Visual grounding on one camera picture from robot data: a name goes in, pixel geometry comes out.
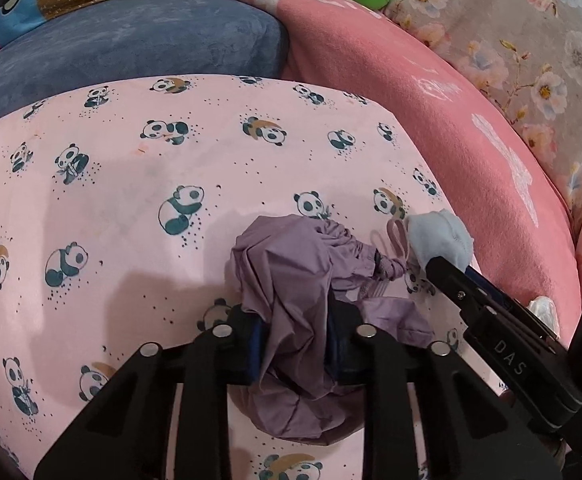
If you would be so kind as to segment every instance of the pink fabric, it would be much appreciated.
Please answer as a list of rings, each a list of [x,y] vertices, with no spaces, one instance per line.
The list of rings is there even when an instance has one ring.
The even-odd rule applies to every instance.
[[[580,282],[562,199],[524,142],[474,86],[415,38],[350,0],[240,0],[290,38],[284,77],[375,100],[395,114],[476,240],[484,274],[523,304],[580,317]]]

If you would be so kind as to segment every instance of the purple cloth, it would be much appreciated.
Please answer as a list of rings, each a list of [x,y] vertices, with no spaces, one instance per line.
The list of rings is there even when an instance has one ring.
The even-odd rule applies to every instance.
[[[231,389],[255,426],[278,438],[329,445],[362,426],[363,392],[336,386],[324,370],[327,294],[404,274],[404,259],[382,256],[331,220],[258,217],[236,239],[229,281],[242,308],[271,327],[259,380]],[[356,302],[365,322],[425,347],[433,330],[410,300]]]

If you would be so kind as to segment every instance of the pink blanket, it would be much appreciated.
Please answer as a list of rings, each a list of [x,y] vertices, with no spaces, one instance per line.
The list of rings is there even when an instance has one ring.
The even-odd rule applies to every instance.
[[[482,272],[524,304],[552,298],[568,343],[581,298],[566,208],[479,91],[384,16],[350,0],[240,1],[287,28],[284,78],[363,95],[395,114],[475,238]]]

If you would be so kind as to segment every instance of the pink panda print sheet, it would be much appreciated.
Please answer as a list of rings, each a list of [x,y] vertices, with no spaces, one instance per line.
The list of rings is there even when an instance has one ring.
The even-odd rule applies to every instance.
[[[164,76],[11,113],[0,119],[0,445],[32,478],[139,346],[184,344],[223,319],[240,301],[225,285],[229,251],[259,215],[331,218],[391,254],[391,216],[442,208],[392,113],[315,85]],[[429,283],[408,272],[385,294],[414,299],[436,338],[498,388]],[[236,480],[360,478],[361,432],[303,446],[256,430],[230,401],[229,418]]]

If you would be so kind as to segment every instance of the yellow flower center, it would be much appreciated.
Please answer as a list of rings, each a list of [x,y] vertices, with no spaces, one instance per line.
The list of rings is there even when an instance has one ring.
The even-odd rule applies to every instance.
[[[548,85],[542,85],[538,93],[543,99],[549,99],[551,97],[551,88]]]

